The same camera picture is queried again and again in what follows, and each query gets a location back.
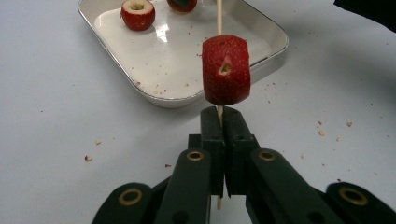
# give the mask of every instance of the red skin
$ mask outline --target red skin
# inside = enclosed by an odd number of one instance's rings
[[[197,0],[190,0],[189,4],[186,7],[182,7],[173,0],[166,0],[166,1],[168,2],[170,8],[178,12],[191,12],[197,6]]]
[[[144,14],[134,14],[127,11],[127,2],[133,2],[134,0],[125,1],[122,3],[121,16],[124,20],[126,26],[134,31],[144,31],[147,30],[155,20],[155,8],[150,1],[147,4],[152,5],[152,10]]]
[[[233,105],[248,98],[250,65],[246,40],[234,35],[207,39],[203,44],[202,63],[204,92],[208,102]]]

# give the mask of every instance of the enamel tray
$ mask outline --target enamel tray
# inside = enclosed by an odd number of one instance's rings
[[[133,87],[168,108],[201,98],[202,43],[217,34],[216,0],[198,1],[188,14],[173,11],[166,0],[153,0],[155,22],[143,32],[125,26],[123,1],[80,0],[78,11]],[[286,49],[289,40],[282,28],[248,3],[223,1],[222,10],[222,32],[246,39],[252,70]]]

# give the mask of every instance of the white table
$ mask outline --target white table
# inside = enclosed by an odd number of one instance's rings
[[[311,186],[340,179],[396,210],[396,34],[332,1],[250,3],[290,44],[282,66],[233,108]],[[0,3],[1,223],[90,223],[116,187],[172,174],[210,106],[147,102],[77,4]],[[243,197],[212,210],[212,223],[249,223]]]

